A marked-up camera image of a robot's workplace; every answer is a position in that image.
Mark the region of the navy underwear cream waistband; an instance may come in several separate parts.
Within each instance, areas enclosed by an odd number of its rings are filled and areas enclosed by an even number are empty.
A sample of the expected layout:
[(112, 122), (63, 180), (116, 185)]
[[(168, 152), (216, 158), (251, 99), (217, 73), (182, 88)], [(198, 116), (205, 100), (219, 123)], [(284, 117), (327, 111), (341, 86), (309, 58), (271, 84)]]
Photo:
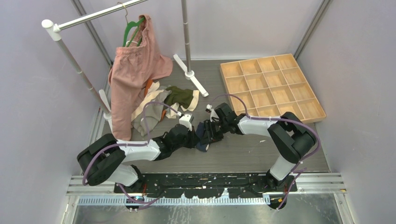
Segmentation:
[(195, 130), (195, 135), (197, 137), (197, 143), (195, 145), (195, 148), (198, 151), (201, 152), (207, 152), (208, 148), (209, 148), (209, 143), (202, 143), (201, 140), (203, 140), (206, 136), (206, 129), (205, 129), (205, 125), (203, 122), (199, 122), (196, 130)]

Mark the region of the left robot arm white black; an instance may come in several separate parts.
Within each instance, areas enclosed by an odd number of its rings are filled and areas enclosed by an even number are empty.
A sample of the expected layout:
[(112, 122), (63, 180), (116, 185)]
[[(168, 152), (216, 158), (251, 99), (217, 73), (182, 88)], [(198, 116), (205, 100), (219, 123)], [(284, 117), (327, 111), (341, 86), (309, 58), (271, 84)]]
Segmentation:
[(167, 159), (180, 148), (194, 148), (202, 136), (202, 131), (181, 124), (149, 141), (124, 141), (111, 133), (105, 134), (77, 156), (83, 171), (83, 185), (96, 186), (110, 181), (137, 193), (143, 188), (143, 180), (138, 168), (127, 163)]

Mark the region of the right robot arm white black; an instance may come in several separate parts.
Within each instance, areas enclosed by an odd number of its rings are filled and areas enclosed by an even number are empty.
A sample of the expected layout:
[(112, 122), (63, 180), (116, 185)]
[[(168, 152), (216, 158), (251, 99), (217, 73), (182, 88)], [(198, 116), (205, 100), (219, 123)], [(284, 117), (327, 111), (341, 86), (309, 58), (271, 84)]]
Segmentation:
[(210, 113), (210, 118), (204, 121), (201, 144), (220, 141), (226, 133), (261, 135), (272, 139), (280, 154), (266, 173), (267, 186), (273, 191), (285, 186), (289, 173), (319, 143), (318, 135), (292, 112), (277, 117), (257, 117), (246, 113), (237, 115), (227, 103), (215, 108), (207, 105), (206, 111)]

